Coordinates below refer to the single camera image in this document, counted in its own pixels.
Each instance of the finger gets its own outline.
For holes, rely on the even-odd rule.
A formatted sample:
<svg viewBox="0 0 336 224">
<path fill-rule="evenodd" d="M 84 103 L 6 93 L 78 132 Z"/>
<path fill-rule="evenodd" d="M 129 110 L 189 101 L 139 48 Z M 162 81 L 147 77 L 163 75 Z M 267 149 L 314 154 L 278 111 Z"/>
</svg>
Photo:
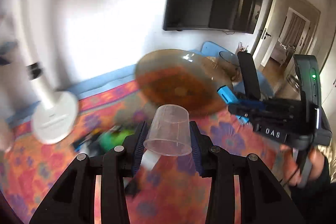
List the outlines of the finger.
<svg viewBox="0 0 336 224">
<path fill-rule="evenodd" d="M 324 167 L 324 155 L 317 149 L 313 148 L 308 155 L 310 162 L 312 163 L 309 180 L 317 179 Z"/>
<path fill-rule="evenodd" d="M 297 170 L 297 164 L 295 163 L 292 155 L 292 150 L 287 150 L 283 154 L 283 180 L 288 181 L 291 176 L 291 180 L 288 182 L 289 185 L 295 186 L 301 181 L 300 170 Z"/>
<path fill-rule="evenodd" d="M 280 151 L 287 151 L 287 150 L 292 150 L 289 146 L 281 144 L 280 145 Z"/>
</svg>

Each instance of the doorway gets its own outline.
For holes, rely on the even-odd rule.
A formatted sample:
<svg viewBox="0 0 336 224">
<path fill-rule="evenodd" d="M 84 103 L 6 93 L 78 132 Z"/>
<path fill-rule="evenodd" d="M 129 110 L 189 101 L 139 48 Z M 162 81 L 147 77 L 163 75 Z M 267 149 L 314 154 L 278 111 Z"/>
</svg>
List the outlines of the doorway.
<svg viewBox="0 0 336 224">
<path fill-rule="evenodd" d="M 301 54 L 305 47 L 306 36 L 310 29 L 310 20 L 289 7 L 281 33 L 276 41 L 271 55 L 262 68 L 263 75 L 276 89 L 284 78 L 284 72 L 293 56 Z"/>
<path fill-rule="evenodd" d="M 320 11 L 307 0 L 273 0 L 253 59 L 274 93 L 295 76 L 292 57 L 308 53 L 319 20 Z"/>
</svg>

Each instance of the floral rug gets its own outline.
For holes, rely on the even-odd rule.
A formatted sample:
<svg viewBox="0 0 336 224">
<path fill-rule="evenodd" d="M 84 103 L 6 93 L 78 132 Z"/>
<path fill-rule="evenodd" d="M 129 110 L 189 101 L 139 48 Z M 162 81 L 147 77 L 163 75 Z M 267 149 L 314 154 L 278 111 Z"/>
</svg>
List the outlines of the floral rug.
<svg viewBox="0 0 336 224">
<path fill-rule="evenodd" d="M 79 105 L 73 132 L 57 144 L 39 143 L 31 134 L 30 122 L 14 128 L 14 147 L 0 160 L 0 189 L 24 223 L 29 223 L 48 190 L 75 158 L 71 147 L 74 140 L 97 127 L 107 130 L 114 124 L 150 123 L 156 110 L 135 81 L 85 98 Z M 275 152 L 226 109 L 196 122 L 214 145 L 236 155 L 255 153 L 272 168 Z M 127 198 L 131 224 L 204 224 L 211 180 L 199 177 L 191 154 L 162 156 L 152 171 L 140 168 L 136 178 L 141 191 L 135 198 Z M 235 182 L 236 223 L 240 223 L 238 179 Z M 100 178 L 96 183 L 95 223 L 100 223 Z"/>
</svg>

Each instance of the clear plastic cup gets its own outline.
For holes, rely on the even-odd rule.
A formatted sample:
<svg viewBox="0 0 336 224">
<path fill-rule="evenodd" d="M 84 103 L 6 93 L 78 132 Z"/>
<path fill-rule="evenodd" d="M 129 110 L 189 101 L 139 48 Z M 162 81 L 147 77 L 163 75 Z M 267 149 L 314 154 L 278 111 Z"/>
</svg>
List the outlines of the clear plastic cup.
<svg viewBox="0 0 336 224">
<path fill-rule="evenodd" d="M 188 111 L 178 105 L 160 106 L 143 144 L 148 150 L 165 156 L 191 153 Z"/>
</svg>

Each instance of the handheld device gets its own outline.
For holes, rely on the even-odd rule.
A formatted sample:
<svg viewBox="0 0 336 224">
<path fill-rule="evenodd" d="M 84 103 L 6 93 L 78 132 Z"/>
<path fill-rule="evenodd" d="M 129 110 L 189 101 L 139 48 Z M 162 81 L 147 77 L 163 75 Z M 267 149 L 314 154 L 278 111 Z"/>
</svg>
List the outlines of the handheld device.
<svg viewBox="0 0 336 224">
<path fill-rule="evenodd" d="M 246 99 L 229 103 L 228 110 L 248 118 L 253 130 L 297 150 L 294 155 L 304 187 L 311 170 L 308 153 L 313 146 L 328 146 L 332 132 L 321 107 L 320 76 L 316 58 L 294 55 L 301 100 L 270 98 L 260 101 L 260 88 L 252 55 L 239 52 Z"/>
</svg>

